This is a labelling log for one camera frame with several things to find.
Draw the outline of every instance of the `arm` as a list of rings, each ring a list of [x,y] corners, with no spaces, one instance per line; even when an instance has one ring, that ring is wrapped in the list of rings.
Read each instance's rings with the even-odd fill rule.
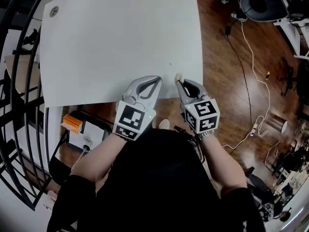
[[[241,166],[223,149],[214,135],[204,138],[200,146],[213,179],[223,186],[222,195],[237,188],[247,187]]]
[[[101,180],[125,144],[126,140],[112,133],[95,149],[81,158],[73,167],[70,175],[81,176],[94,183]]]

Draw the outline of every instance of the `wooden floor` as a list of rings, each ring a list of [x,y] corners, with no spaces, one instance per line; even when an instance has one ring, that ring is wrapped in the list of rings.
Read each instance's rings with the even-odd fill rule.
[[[255,80],[252,72],[252,55],[243,38],[241,24],[235,23],[229,39],[238,52],[244,66],[252,106],[252,121],[247,89],[239,60],[229,45],[225,36],[225,27],[232,20],[229,14],[238,8],[237,3],[221,5],[220,0],[197,0],[201,24],[203,46],[203,85],[209,94],[216,99],[220,111],[220,124],[216,135],[222,145],[235,146],[251,130],[253,122],[259,115],[265,115],[268,107],[268,92],[264,84]],[[281,58],[287,59],[290,66],[298,67],[298,61],[284,40],[279,30],[272,23],[256,23],[248,20],[243,23],[244,33],[254,52],[254,68],[257,76],[265,80],[270,72],[267,84],[270,90],[270,110],[261,132],[268,133],[260,138],[249,137],[241,144],[232,156],[243,168],[254,166],[254,173],[266,183],[272,183],[270,172],[263,164],[267,149],[281,141],[281,151],[288,149],[294,140],[294,131],[297,127],[296,112],[298,109],[298,96],[290,90],[286,97],[281,96],[283,82],[276,76],[284,76]],[[102,118],[114,120],[114,104],[85,105],[83,109]],[[157,116],[155,125],[164,118],[171,121],[171,126],[178,125],[189,130],[180,116],[179,100],[159,100],[156,105]],[[267,124],[268,119],[278,115],[288,120],[288,128],[281,134]],[[62,152],[62,157],[70,161],[67,154]]]

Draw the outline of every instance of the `sleeve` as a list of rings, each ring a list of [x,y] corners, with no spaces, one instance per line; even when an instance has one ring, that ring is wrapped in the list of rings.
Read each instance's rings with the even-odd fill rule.
[[[58,193],[47,232],[61,229],[72,231],[71,224],[94,210],[95,200],[95,184],[80,176],[70,175]]]
[[[254,198],[247,188],[230,191],[221,202],[226,231],[266,231]]]

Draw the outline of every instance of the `metal watch band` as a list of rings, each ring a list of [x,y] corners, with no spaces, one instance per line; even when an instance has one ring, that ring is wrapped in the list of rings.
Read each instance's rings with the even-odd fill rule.
[[[206,132],[199,133],[198,138],[202,141],[203,138],[206,138],[209,135],[213,135],[213,134],[214,134],[213,130],[208,130]]]

